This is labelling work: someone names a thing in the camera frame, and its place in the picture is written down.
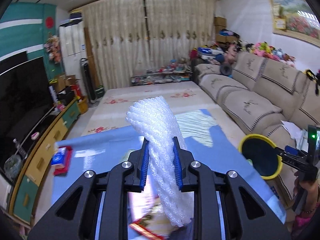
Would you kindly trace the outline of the person's right hand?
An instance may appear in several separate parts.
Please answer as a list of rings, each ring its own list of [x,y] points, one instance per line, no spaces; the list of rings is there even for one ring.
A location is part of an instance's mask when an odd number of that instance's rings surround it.
[[[306,201],[300,213],[301,217],[309,218],[312,217],[317,208],[317,203],[319,199],[319,185],[318,180],[314,181],[301,181],[298,178],[299,172],[295,173],[295,187],[293,189],[294,196],[297,195],[299,186],[307,191]]]

